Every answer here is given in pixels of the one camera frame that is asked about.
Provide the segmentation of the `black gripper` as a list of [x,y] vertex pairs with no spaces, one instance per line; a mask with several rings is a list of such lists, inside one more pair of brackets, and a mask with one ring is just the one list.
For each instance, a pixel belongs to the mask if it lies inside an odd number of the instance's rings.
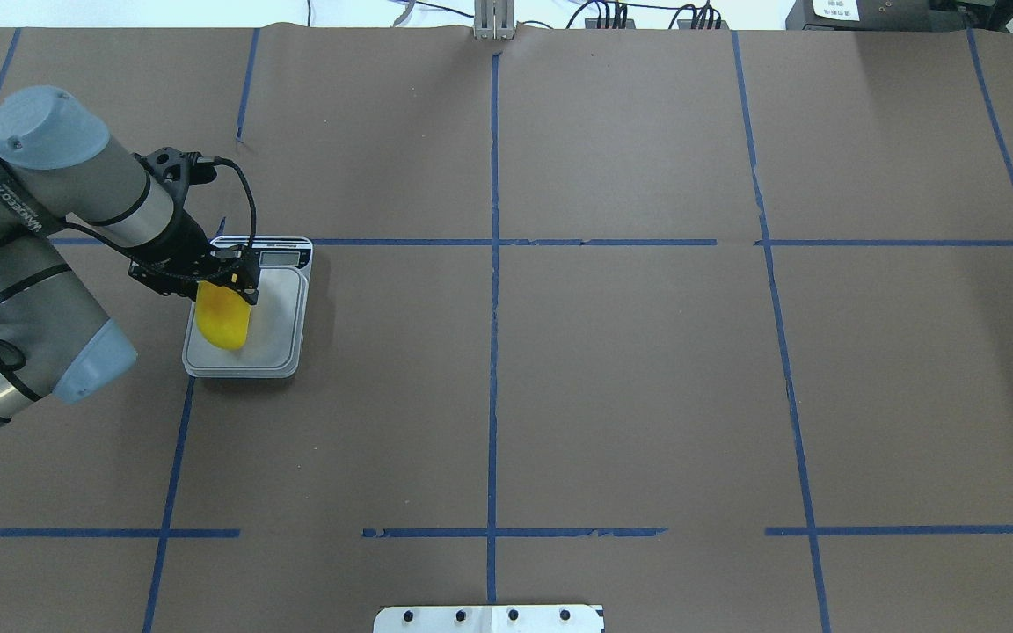
[[135,155],[136,162],[161,187],[165,203],[173,207],[173,217],[160,236],[129,249],[128,275],[139,280],[159,294],[194,297],[198,281],[228,291],[256,306],[259,301],[259,254],[248,248],[248,241],[233,247],[215,247],[208,234],[186,211],[186,197],[193,186],[213,183],[217,169],[237,173],[243,189],[248,178],[240,165],[227,157],[203,156],[200,152],[158,149],[151,155]]

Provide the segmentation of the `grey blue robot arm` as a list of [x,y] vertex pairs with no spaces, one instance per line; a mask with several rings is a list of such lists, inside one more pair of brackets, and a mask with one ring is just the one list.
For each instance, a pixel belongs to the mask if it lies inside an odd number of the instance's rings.
[[259,298],[256,237],[216,247],[186,212],[190,188],[236,162],[173,147],[138,155],[67,90],[32,85],[0,104],[0,429],[44,397],[91,397],[135,348],[51,242],[80,231],[128,275],[201,306]]

